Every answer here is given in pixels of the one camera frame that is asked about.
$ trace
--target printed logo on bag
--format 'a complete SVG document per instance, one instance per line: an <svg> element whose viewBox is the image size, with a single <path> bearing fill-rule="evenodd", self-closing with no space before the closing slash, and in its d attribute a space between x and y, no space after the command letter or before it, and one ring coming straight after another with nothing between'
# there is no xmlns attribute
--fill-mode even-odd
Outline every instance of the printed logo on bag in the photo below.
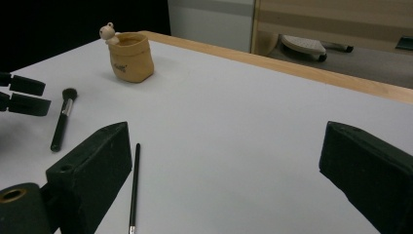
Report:
<svg viewBox="0 0 413 234"><path fill-rule="evenodd" d="M127 72L127 65L119 65L119 64L117 64L117 63L115 63L115 64L113 64L115 67L116 67L116 69L118 69L118 70L120 70L120 71L122 71L122 72Z"/></svg>

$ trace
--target brush ferrule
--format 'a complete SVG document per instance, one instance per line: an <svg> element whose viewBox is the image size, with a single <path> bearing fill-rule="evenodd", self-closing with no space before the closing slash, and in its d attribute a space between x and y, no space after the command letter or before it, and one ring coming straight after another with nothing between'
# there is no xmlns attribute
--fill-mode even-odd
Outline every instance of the brush ferrule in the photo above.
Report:
<svg viewBox="0 0 413 234"><path fill-rule="evenodd" d="M72 110L72 106L73 106L73 100L69 98L66 102L66 105L61 110L61 113L66 115L66 116L69 116L70 111Z"/></svg>

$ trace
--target white wall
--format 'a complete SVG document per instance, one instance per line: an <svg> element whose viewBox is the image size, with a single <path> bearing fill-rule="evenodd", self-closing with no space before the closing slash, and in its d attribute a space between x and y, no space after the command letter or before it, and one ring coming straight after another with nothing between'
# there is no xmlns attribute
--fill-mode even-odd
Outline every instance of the white wall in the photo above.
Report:
<svg viewBox="0 0 413 234"><path fill-rule="evenodd" d="M254 0L168 0L171 35L249 52Z"/></svg>

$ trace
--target brush handle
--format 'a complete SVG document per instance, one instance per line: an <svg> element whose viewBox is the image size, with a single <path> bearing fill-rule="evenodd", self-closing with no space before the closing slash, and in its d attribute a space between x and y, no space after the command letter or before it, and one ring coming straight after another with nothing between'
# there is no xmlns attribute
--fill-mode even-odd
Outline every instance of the brush handle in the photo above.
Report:
<svg viewBox="0 0 413 234"><path fill-rule="evenodd" d="M61 142L63 140L64 131L66 129L67 118L68 116L63 113L60 113L60 116L58 117L56 131L55 135L53 136L51 145L51 150L54 152L60 151Z"/></svg>

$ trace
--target floor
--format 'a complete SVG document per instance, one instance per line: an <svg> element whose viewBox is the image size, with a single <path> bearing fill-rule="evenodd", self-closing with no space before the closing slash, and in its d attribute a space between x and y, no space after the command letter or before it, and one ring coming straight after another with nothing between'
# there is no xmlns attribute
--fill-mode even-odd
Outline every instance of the floor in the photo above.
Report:
<svg viewBox="0 0 413 234"><path fill-rule="evenodd" d="M327 50L323 62L316 56L286 50L281 40L268 57L413 89L413 56L356 47L346 53L342 45L321 43Z"/></svg>

